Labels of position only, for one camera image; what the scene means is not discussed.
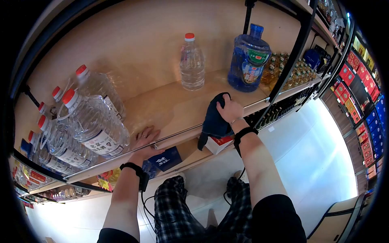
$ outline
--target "forearm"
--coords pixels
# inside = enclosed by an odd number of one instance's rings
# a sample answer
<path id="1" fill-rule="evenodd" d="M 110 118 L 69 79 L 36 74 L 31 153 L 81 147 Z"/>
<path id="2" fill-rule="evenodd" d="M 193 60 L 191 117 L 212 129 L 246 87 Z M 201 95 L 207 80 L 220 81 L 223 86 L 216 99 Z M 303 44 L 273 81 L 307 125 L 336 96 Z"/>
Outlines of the forearm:
<path id="1" fill-rule="evenodd" d="M 249 127 L 246 121 L 238 120 L 232 128 L 237 134 L 246 127 Z M 250 182 L 252 207 L 267 196 L 287 195 L 272 156 L 255 133 L 244 135 L 240 139 L 239 149 Z"/>

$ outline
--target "bottle label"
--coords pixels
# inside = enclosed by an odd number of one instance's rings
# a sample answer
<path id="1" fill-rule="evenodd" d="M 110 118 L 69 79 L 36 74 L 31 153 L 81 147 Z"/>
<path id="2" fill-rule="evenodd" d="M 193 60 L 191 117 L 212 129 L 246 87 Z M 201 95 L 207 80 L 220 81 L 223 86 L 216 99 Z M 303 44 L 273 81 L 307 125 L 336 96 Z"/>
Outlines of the bottle label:
<path id="1" fill-rule="evenodd" d="M 101 130 L 94 138 L 83 142 L 83 145 L 99 155 L 114 156 L 123 150 L 105 131 Z"/>
<path id="2" fill-rule="evenodd" d="M 258 77 L 262 75 L 263 66 L 254 67 L 254 66 L 250 66 L 246 62 L 243 62 L 242 71 L 243 71 L 244 82 L 247 84 L 252 84 L 258 79 Z"/>
<path id="3" fill-rule="evenodd" d="M 69 149 L 66 149 L 65 152 L 62 155 L 57 156 L 57 158 L 76 167 L 80 165 L 81 167 L 86 167 L 91 163 L 91 161 L 83 158 L 82 156 L 74 153 Z"/>
<path id="4" fill-rule="evenodd" d="M 46 166 L 49 167 L 49 168 L 52 168 L 53 170 L 56 170 L 56 171 L 58 171 L 60 173 L 63 173 L 67 169 L 70 169 L 66 165 L 63 165 L 63 164 L 57 162 L 55 159 L 50 159 L 49 162 L 46 164 Z"/>
<path id="5" fill-rule="evenodd" d="M 121 115 L 120 113 L 117 111 L 116 107 L 114 106 L 114 104 L 112 103 L 111 99 L 108 97 L 108 95 L 106 95 L 104 98 L 104 101 L 105 103 L 108 105 L 108 107 L 110 108 L 110 110 L 116 115 L 117 118 L 119 118 L 119 120 L 121 119 Z"/>
<path id="6" fill-rule="evenodd" d="M 35 171 L 31 171 L 30 173 L 30 177 L 34 178 L 34 179 L 37 179 L 38 181 L 40 182 L 45 182 L 46 181 L 46 177 L 44 177 L 43 175 L 35 172 Z"/>
<path id="7" fill-rule="evenodd" d="M 267 61 L 269 54 L 261 53 L 254 50 L 249 49 L 248 51 L 249 59 L 255 64 L 263 64 Z"/>

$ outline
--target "plaid pants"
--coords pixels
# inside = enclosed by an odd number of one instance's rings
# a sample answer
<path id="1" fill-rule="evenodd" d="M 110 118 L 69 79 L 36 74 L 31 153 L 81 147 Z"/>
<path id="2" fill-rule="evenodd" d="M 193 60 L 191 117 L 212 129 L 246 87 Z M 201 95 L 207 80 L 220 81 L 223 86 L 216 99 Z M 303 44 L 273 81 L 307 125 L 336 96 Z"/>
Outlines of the plaid pants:
<path id="1" fill-rule="evenodd" d="M 166 243 L 183 238 L 195 238 L 218 232 L 236 233 L 235 242 L 251 242 L 252 208 L 249 184 L 235 177 L 227 183 L 231 206 L 217 228 L 205 229 L 186 205 L 187 190 L 181 176 L 169 178 L 155 192 L 156 242 Z"/>

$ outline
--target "floor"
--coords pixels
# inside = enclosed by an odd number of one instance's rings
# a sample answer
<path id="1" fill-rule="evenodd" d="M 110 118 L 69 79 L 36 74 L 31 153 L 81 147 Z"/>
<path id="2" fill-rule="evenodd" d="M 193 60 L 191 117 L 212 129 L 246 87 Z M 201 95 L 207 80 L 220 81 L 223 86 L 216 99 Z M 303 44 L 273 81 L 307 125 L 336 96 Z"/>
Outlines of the floor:
<path id="1" fill-rule="evenodd" d="M 265 128 L 258 135 L 274 158 L 282 182 L 300 216 L 306 235 L 335 202 L 357 196 L 354 170 L 348 150 L 335 121 L 321 102 L 312 100 L 299 112 Z M 236 150 L 186 170 L 187 205 L 204 226 L 214 209 L 218 222 L 228 211 L 223 199 L 226 182 L 243 163 Z M 150 182 L 144 197 L 154 194 L 162 181 Z M 110 205 L 111 196 L 27 208 L 32 227 L 41 238 L 56 243 L 96 242 Z M 155 233 L 138 207 L 142 243 L 155 242 Z M 154 201 L 146 203 L 154 213 Z"/>

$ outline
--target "shoe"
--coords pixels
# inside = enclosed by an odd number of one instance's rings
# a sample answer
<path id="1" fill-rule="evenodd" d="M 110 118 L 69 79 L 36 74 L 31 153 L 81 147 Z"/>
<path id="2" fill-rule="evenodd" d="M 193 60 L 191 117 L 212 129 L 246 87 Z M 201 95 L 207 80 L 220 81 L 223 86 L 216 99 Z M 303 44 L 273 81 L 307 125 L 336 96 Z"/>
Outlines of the shoe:
<path id="1" fill-rule="evenodd" d="M 237 172 L 235 172 L 234 174 L 234 177 L 236 179 L 239 178 L 239 176 L 242 174 L 242 170 L 238 170 Z M 240 178 L 244 183 L 248 183 L 249 182 L 249 179 L 247 178 L 247 173 L 246 173 L 246 170 L 244 171 L 242 177 Z"/>

